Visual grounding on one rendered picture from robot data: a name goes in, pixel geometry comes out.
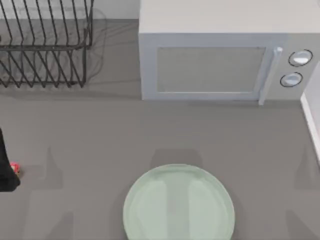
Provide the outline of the small white microwave knob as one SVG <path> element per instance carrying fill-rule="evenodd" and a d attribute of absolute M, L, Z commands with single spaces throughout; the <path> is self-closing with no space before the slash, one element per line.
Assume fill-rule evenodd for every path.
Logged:
<path fill-rule="evenodd" d="M 303 80 L 303 76 L 299 72 L 285 74 L 280 79 L 280 84 L 284 88 L 292 88 L 299 85 Z"/>

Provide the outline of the pale green round plate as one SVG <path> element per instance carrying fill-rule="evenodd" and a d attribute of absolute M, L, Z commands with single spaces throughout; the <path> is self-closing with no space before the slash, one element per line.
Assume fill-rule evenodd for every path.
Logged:
<path fill-rule="evenodd" d="M 232 240 L 235 207 L 211 173 L 187 164 L 166 164 L 139 177 L 123 204 L 128 240 Z"/>

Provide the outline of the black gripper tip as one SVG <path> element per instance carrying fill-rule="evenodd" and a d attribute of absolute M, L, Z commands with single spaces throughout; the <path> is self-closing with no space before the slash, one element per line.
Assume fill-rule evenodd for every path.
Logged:
<path fill-rule="evenodd" d="M 0 128 L 0 193 L 13 192 L 20 184 L 21 181 L 9 162 L 3 132 Z"/>

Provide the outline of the microwave oven door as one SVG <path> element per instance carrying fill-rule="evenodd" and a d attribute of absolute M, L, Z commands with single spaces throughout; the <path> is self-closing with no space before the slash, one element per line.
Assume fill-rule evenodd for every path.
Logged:
<path fill-rule="evenodd" d="M 287 39 L 280 33 L 140 33 L 142 98 L 256 101 Z"/>

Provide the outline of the pale grey microwave oven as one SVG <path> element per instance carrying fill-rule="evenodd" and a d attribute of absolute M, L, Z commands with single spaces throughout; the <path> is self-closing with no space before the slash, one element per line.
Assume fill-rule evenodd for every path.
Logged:
<path fill-rule="evenodd" d="M 283 52 L 266 101 L 298 101 L 320 64 L 320 0 L 140 0 L 139 35 L 144 33 L 285 34 Z M 310 50 L 300 67 L 293 52 Z M 298 72 L 302 82 L 283 87 L 283 75 Z"/>

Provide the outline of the large white microwave knob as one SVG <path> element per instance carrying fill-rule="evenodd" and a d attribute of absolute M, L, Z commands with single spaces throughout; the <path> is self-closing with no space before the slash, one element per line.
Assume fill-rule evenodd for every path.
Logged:
<path fill-rule="evenodd" d="M 308 49 L 295 51 L 289 56 L 288 63 L 293 67 L 302 67 L 308 64 L 313 56 L 313 53 Z"/>

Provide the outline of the small red and white object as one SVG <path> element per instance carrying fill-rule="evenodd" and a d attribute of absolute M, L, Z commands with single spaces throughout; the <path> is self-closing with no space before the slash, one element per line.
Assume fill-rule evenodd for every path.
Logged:
<path fill-rule="evenodd" d="M 17 175 L 17 177 L 20 178 L 21 173 L 22 173 L 21 166 L 16 162 L 11 162 L 10 166 L 11 166 L 13 172 Z"/>

